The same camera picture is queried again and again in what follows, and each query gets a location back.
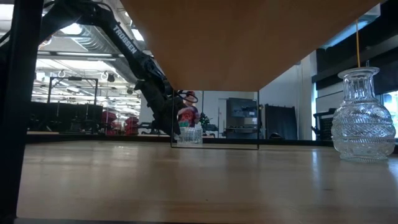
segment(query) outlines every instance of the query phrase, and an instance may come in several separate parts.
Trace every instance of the wooden table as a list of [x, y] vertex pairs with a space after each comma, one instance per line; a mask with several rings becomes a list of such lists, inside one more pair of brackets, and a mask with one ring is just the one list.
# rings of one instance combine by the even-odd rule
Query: wooden table
[[383, 1], [121, 2], [174, 89], [259, 91]]
[[331, 147], [171, 149], [65, 142], [25, 151], [18, 215], [202, 223], [397, 223], [398, 158]]

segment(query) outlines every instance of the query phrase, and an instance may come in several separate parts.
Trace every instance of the crystal vase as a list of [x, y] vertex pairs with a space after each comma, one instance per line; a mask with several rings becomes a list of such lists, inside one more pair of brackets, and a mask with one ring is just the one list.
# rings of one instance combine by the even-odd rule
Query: crystal vase
[[378, 68], [362, 67], [338, 74], [344, 100], [333, 116], [331, 135], [342, 159], [377, 162], [394, 150], [396, 129], [390, 112], [374, 96], [373, 75]]

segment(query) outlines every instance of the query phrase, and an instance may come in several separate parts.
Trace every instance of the black robotic arm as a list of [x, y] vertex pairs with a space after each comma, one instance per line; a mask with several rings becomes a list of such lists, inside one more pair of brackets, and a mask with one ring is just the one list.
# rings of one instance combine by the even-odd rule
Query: black robotic arm
[[[50, 10], [42, 18], [40, 43], [56, 31], [73, 23], [102, 28], [125, 56], [133, 74], [138, 79], [135, 89], [142, 92], [148, 102], [148, 107], [154, 113], [153, 126], [170, 136], [173, 132], [180, 134], [178, 123], [176, 119], [172, 123], [172, 118], [176, 118], [178, 110], [185, 107], [180, 96], [182, 91], [173, 90], [152, 57], [144, 54], [134, 45], [114, 18], [108, 5], [92, 0], [55, 0], [47, 3], [46, 6], [50, 5], [52, 5]], [[0, 47], [0, 63], [5, 62], [4, 57], [7, 51], [8, 43], [5, 43]]]

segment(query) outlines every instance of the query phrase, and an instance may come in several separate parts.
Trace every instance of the ceiling light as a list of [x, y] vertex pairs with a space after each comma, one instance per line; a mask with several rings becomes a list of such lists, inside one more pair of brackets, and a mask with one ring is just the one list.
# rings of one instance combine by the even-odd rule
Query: ceiling light
[[117, 90], [115, 86], [99, 86], [98, 89], [102, 90]]
[[88, 91], [82, 90], [82, 92], [83, 92], [83, 93], [87, 93], [87, 94], [89, 94], [89, 95], [91, 95], [91, 96], [94, 96], [93, 93], [90, 93], [90, 92], [88, 92]]
[[63, 81], [60, 81], [60, 84], [62, 84], [62, 85], [64, 85], [64, 86], [69, 86], [69, 84], [67, 84], [67, 83], [65, 83], [65, 82], [63, 82]]
[[78, 35], [78, 34], [81, 34], [83, 29], [80, 27], [79, 24], [74, 23], [74, 24], [72, 24], [70, 26], [67, 26], [67, 27], [61, 29], [61, 31], [64, 34]]
[[79, 53], [79, 52], [57, 52], [59, 56], [82, 56], [82, 57], [112, 57], [111, 54], [102, 53]]
[[137, 110], [130, 109], [130, 108], [123, 108], [122, 110], [125, 111], [125, 112], [130, 112], [130, 113], [137, 113], [138, 112]]
[[108, 61], [108, 62], [114, 62], [114, 61], [116, 61], [116, 58], [88, 57], [88, 58], [86, 58], [86, 59], [87, 59], [87, 60], [95, 60], [95, 61], [101, 60], [101, 61]]
[[114, 67], [110, 67], [108, 64], [100, 60], [59, 60], [59, 62], [62, 62], [65, 66], [74, 70], [112, 71], [112, 73], [116, 73], [116, 69]]
[[52, 59], [38, 59], [36, 61], [36, 67], [57, 69], [57, 70], [68, 70], [67, 67], [60, 65], [59, 63], [53, 61]]
[[[35, 97], [41, 97], [41, 98], [47, 98], [48, 94], [32, 94], [32, 96]], [[82, 95], [73, 95], [73, 94], [51, 94], [51, 98], [65, 98], [65, 97], [73, 97], [73, 98], [79, 98], [79, 99], [86, 99], [86, 100], [92, 100], [93, 96], [82, 96]]]
[[13, 12], [14, 12], [13, 4], [0, 4], [0, 21], [12, 20]]
[[80, 90], [78, 88], [75, 88], [75, 87], [68, 87], [67, 90], [70, 90], [70, 91], [75, 92], [75, 93], [80, 92]]
[[142, 37], [142, 35], [139, 33], [139, 31], [137, 29], [131, 29], [131, 31], [137, 40], [144, 40], [144, 38]]

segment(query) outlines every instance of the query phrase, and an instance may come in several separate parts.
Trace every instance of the person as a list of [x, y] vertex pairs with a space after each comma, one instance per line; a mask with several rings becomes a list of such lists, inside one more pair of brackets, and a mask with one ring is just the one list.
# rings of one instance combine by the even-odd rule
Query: person
[[187, 91], [187, 95], [184, 98], [186, 108], [180, 109], [178, 112], [178, 123], [180, 127], [191, 127], [194, 128], [195, 124], [199, 123], [199, 112], [198, 109], [193, 105], [195, 102], [195, 92]]

